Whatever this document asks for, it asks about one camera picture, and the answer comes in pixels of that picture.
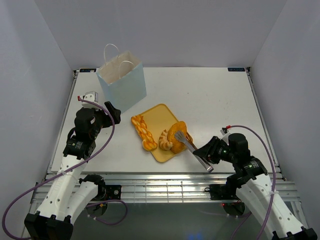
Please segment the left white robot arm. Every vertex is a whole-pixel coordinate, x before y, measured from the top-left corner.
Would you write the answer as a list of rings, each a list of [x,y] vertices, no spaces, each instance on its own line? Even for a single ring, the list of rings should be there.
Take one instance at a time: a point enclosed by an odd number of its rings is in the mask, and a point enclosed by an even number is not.
[[[69,240],[80,213],[95,199],[106,195],[103,178],[97,174],[80,178],[88,161],[96,156],[96,138],[101,129],[121,121],[121,111],[111,102],[105,107],[82,101],[87,107],[76,112],[74,127],[67,135],[60,169],[35,213],[27,214],[24,225],[33,240]]]

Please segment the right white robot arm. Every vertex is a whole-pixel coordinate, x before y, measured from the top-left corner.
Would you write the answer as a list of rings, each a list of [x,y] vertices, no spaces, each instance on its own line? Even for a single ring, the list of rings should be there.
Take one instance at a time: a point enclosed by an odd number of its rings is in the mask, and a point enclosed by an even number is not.
[[[262,162],[251,155],[246,137],[232,133],[228,141],[214,136],[193,154],[217,164],[231,163],[235,173],[225,184],[211,184],[209,191],[218,199],[239,199],[264,228],[272,240],[316,240],[316,232],[306,228],[288,209]]]

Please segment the brown oval crusty bread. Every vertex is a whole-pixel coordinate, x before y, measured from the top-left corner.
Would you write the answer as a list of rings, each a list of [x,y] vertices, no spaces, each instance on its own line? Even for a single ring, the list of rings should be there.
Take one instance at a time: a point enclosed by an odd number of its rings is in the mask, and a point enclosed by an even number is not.
[[[187,136],[187,125],[184,121],[176,122],[168,130],[167,140],[169,142],[172,142],[172,147],[170,150],[174,154],[178,154],[185,149],[185,145],[175,138],[175,134],[177,131],[181,131],[185,137]]]

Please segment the metal food tongs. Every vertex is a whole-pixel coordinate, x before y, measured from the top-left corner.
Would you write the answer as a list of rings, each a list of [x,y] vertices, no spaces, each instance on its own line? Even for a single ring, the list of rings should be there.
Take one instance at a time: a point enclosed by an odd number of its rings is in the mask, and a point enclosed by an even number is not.
[[[208,173],[211,173],[214,170],[214,168],[206,160],[194,154],[194,151],[196,149],[192,146],[191,143],[188,142],[182,131],[177,131],[174,134],[174,137],[177,141],[183,143],[187,147],[187,149],[193,154],[193,156],[199,161],[199,163],[205,168]]]

